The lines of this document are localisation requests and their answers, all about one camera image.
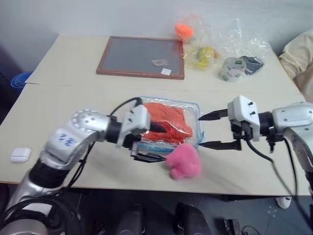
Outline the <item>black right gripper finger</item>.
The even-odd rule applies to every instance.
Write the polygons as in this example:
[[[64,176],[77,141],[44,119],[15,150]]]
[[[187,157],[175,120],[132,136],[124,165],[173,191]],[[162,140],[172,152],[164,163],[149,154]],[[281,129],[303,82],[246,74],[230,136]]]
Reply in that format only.
[[[221,141],[208,141],[204,143],[199,143],[199,146],[210,148],[214,150],[232,150],[237,149],[237,144],[233,142],[221,142]]]
[[[222,109],[222,110],[216,110],[212,111],[208,114],[205,114],[199,118],[200,121],[205,120],[205,121],[211,121],[211,120],[219,120],[223,117],[228,116],[228,110],[227,109]]]

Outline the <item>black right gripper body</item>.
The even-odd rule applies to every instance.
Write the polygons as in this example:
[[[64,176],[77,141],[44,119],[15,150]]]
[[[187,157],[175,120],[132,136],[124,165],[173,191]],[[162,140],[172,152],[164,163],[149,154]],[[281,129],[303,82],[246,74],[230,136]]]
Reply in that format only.
[[[231,143],[230,149],[242,150],[241,140],[252,140],[252,128],[251,124],[247,121],[231,121],[231,131],[233,133],[234,141]]]

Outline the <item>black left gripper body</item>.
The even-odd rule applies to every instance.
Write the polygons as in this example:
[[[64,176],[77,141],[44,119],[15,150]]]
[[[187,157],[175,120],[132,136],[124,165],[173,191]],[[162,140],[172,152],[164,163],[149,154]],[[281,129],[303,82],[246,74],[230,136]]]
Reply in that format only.
[[[128,134],[126,141],[130,145],[131,157],[135,161],[146,162],[145,155],[141,154],[138,150],[138,142],[141,141],[141,135]]]

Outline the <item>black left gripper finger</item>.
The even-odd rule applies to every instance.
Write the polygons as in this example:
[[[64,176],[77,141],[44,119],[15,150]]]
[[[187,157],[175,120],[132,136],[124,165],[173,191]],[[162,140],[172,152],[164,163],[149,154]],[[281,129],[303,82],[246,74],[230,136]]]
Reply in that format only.
[[[167,130],[160,124],[156,122],[150,122],[149,131],[156,132],[156,133],[167,133]]]
[[[163,162],[166,161],[166,158],[158,155],[158,154],[154,154],[154,153],[138,153],[136,155],[136,160],[140,161],[140,162],[145,162],[145,163],[157,163],[157,162]]]

